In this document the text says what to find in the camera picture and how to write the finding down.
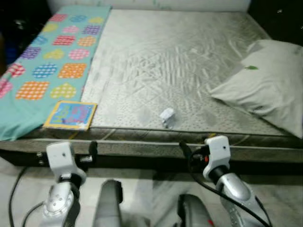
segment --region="red component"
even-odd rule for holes
[[[208,220],[208,223],[212,225],[212,227],[214,227],[214,223],[212,220]]]

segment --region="colorful blanket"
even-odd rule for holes
[[[59,100],[80,101],[110,7],[66,6],[0,79],[0,140],[47,119]]]

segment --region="pillow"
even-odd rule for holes
[[[248,47],[235,74],[212,97],[303,137],[303,48],[273,40]]]

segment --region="mattress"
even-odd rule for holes
[[[186,139],[196,147],[216,133],[227,135],[245,160],[248,153],[275,157],[266,151],[282,158],[287,150],[302,161],[301,140],[208,94],[232,75],[246,48],[264,38],[269,37],[246,13],[114,9],[81,98],[98,103],[91,129],[37,129],[0,146],[36,152],[73,138],[77,153],[98,140],[106,154],[181,157],[177,142]],[[159,117],[168,107],[176,113],[169,130]]]

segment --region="tiled floor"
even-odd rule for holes
[[[0,159],[0,227],[8,227],[8,197],[20,167]],[[159,174],[149,170],[90,169],[81,187],[81,212],[77,227],[90,227],[101,184],[109,178],[121,181],[124,201],[121,204],[125,227],[171,227],[178,221],[178,195],[191,193],[206,204],[215,226],[230,227],[229,217],[219,198],[192,182],[187,174]],[[275,227],[303,226],[302,177],[243,176],[264,203]],[[30,168],[21,179],[13,202],[15,226],[19,227],[25,213],[46,199],[53,175],[47,168]],[[40,222],[39,210],[27,226]]]

